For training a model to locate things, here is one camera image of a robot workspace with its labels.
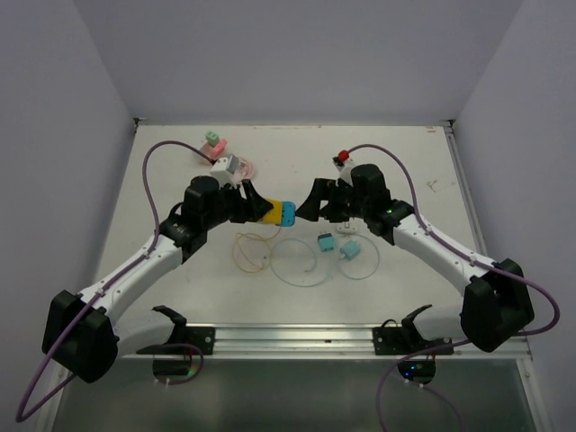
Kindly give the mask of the pink socket adapter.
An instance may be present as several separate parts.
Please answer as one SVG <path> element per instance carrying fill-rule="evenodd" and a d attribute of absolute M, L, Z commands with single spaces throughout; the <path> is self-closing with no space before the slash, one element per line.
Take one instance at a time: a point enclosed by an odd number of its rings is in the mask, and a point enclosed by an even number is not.
<path fill-rule="evenodd" d="M 206 141 L 201 147 L 201 152 L 210 159 L 218 159 L 223 155 L 227 144 L 225 139 L 221 139 L 218 143 Z"/>

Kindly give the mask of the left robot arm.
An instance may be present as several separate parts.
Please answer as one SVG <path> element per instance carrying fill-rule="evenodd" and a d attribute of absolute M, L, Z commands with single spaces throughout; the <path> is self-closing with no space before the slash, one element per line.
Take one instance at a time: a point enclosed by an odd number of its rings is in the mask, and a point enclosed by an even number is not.
<path fill-rule="evenodd" d="M 273 208 L 248 180 L 220 185 L 211 176 L 197 176 L 123 267 L 78 294 L 62 291 L 53 298 L 42 352 L 87 383 L 99 380 L 134 346 L 118 323 L 148 288 L 203 247 L 210 230 L 226 222 L 260 222 Z"/>

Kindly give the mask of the yellow cube socket adapter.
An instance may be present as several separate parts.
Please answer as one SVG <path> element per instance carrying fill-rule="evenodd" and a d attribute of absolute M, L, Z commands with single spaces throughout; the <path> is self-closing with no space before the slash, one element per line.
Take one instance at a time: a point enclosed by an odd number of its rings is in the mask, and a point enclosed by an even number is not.
<path fill-rule="evenodd" d="M 273 199 L 266 199 L 266 201 L 272 204 L 272 209 L 263 216 L 261 222 L 264 224 L 280 225 L 283 219 L 283 203 Z"/>

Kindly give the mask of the light blue charger plug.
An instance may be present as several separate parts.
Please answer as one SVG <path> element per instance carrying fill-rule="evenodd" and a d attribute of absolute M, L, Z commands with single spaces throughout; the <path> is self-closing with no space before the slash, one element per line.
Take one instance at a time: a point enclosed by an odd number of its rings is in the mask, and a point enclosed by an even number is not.
<path fill-rule="evenodd" d="M 349 240 L 339 248 L 340 257 L 346 261 L 354 260 L 361 252 L 361 246 L 354 240 Z"/>

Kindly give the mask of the blue power socket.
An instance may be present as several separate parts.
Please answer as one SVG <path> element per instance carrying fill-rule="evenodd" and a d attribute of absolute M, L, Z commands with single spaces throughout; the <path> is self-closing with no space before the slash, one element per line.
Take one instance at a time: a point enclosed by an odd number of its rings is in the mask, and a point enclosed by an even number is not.
<path fill-rule="evenodd" d="M 281 221 L 279 226 L 282 228 L 292 227 L 296 219 L 296 206 L 294 202 L 284 201 L 281 208 Z"/>

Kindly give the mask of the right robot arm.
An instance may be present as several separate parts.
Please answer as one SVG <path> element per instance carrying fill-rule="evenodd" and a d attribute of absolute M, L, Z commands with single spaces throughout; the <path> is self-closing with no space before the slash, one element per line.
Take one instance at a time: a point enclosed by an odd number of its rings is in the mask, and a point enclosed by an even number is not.
<path fill-rule="evenodd" d="M 535 317 L 515 261 L 466 253 L 446 236 L 433 239 L 431 225 L 418 219 L 411 204 L 392 198 L 374 164 L 343 167 L 337 180 L 315 179 L 296 215 L 306 221 L 360 219 L 376 237 L 419 258 L 456 289 L 462 298 L 457 304 L 427 304 L 402 319 L 396 335 L 411 353 L 445 339 L 467 339 L 492 352 Z"/>

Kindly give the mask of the white socket adapter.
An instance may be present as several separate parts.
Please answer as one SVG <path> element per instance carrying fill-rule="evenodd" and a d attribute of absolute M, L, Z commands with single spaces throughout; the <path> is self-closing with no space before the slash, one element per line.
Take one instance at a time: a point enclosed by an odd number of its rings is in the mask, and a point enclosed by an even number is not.
<path fill-rule="evenodd" d="M 356 220 L 340 222 L 336 225 L 336 232 L 343 235 L 355 235 L 360 229 L 360 224 Z"/>

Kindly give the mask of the teal charger plug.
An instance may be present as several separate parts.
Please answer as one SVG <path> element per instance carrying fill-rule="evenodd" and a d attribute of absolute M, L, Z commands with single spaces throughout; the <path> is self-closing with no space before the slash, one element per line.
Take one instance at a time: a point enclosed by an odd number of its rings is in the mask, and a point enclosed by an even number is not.
<path fill-rule="evenodd" d="M 336 241 L 331 233 L 319 234 L 317 237 L 317 242 L 319 251 L 322 253 L 333 251 L 336 248 Z"/>

